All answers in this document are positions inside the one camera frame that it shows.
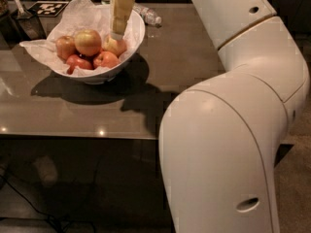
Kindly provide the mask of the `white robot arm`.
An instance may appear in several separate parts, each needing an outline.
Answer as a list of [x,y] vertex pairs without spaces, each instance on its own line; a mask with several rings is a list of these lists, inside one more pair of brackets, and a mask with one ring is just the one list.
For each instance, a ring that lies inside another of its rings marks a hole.
[[307,64],[267,0],[191,0],[225,73],[175,98],[159,129],[176,233],[280,233],[277,150],[305,105]]

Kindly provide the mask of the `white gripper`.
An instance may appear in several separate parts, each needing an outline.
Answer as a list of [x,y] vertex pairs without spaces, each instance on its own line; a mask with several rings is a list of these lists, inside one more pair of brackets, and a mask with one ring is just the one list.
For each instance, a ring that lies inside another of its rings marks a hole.
[[110,34],[121,40],[130,18],[135,0],[111,0]]

